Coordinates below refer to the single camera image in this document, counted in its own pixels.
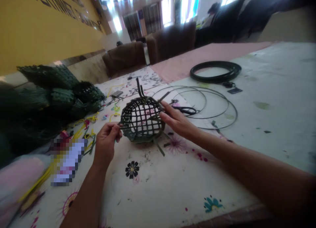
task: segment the black flower print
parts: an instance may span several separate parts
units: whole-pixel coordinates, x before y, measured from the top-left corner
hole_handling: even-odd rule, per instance
[[[127,167],[125,168],[126,177],[129,176],[130,179],[136,177],[138,175],[139,166],[138,162],[132,161],[132,163],[128,163]]]
[[[179,103],[179,100],[178,99],[172,99],[171,100],[171,104],[175,104],[175,103]]]

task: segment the forearm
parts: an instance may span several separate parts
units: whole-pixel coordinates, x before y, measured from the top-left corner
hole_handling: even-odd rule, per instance
[[[60,228],[98,227],[107,168],[95,164],[91,166]]]
[[[282,217],[299,211],[315,178],[295,167],[200,131],[191,141],[221,160],[230,172]]]

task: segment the left hand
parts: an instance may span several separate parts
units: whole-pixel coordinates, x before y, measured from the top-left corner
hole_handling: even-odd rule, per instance
[[[122,132],[117,122],[106,123],[96,136],[93,164],[109,166],[114,157],[114,142],[119,142]]]

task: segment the brown sofa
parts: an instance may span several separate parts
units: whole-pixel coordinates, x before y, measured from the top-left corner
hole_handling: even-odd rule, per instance
[[[169,26],[146,37],[150,64],[194,49],[195,22]]]
[[[102,57],[106,65],[106,73],[116,78],[134,72],[146,66],[142,42],[132,42],[120,45]]]

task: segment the pink tablecloth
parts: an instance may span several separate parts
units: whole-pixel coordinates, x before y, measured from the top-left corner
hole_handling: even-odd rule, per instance
[[[206,61],[229,61],[270,46],[271,42],[209,44],[162,61],[151,68],[167,83],[189,77],[193,66]]]

